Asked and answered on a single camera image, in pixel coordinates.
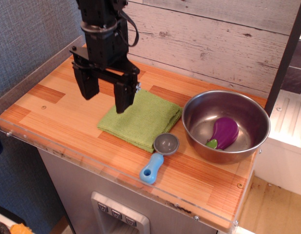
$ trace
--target green towel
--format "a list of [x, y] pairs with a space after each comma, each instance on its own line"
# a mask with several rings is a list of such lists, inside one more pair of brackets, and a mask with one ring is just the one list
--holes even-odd
[[116, 106], [112, 107], [97, 127], [152, 153], [155, 138], [169, 132], [181, 114], [180, 106], [140, 90], [124, 113], [117, 114]]

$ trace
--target stainless steel bowl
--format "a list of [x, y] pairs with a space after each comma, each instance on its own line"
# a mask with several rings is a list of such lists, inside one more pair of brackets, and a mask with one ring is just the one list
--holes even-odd
[[[237, 139], [223, 151], [205, 145], [212, 137], [214, 122], [221, 117], [235, 120], [239, 127]], [[183, 109], [182, 121], [196, 152], [219, 164], [237, 163], [252, 155], [270, 132], [269, 117], [261, 105], [245, 95], [224, 90], [191, 98]]]

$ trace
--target wooden countertop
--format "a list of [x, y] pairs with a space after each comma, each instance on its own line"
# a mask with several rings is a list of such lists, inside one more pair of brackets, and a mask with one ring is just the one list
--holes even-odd
[[[99, 80], [100, 93], [86, 101], [75, 81], [72, 61], [72, 57], [67, 59], [3, 112], [0, 127], [178, 212], [198, 215], [200, 221], [227, 232], [240, 208], [255, 155], [232, 165], [209, 163], [188, 144], [180, 119], [170, 131], [180, 140], [177, 153], [165, 157], [152, 186], [143, 184], [139, 172], [151, 154], [96, 127], [114, 105], [113, 85]], [[225, 89], [141, 63], [135, 65], [141, 70], [142, 89], [181, 107], [198, 93]], [[265, 99], [250, 97], [265, 105]]]

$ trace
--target control panel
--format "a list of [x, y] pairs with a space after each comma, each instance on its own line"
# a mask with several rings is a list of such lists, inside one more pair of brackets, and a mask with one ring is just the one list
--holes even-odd
[[113, 234], [121, 228], [128, 228], [124, 224], [129, 225], [134, 231], [132, 233], [150, 234], [150, 221], [139, 212], [98, 192], [92, 192], [91, 202], [102, 234]]

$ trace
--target gray spoon head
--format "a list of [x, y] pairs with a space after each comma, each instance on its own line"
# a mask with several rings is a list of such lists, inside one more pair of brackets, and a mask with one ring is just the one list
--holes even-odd
[[172, 155], [179, 148], [179, 139], [171, 133], [162, 133], [154, 141], [154, 149], [162, 155]]

